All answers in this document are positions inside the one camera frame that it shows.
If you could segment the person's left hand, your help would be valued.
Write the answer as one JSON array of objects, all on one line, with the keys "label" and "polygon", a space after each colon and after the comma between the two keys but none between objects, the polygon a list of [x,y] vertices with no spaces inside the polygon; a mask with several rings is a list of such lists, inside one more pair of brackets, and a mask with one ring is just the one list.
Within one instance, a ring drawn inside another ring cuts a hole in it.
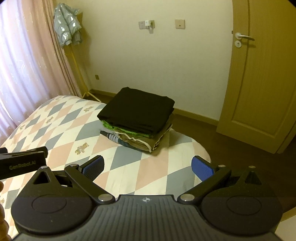
[{"label": "person's left hand", "polygon": [[0,240],[10,241],[11,236],[8,234],[9,224],[5,220],[5,212],[2,204],[0,204]]}]

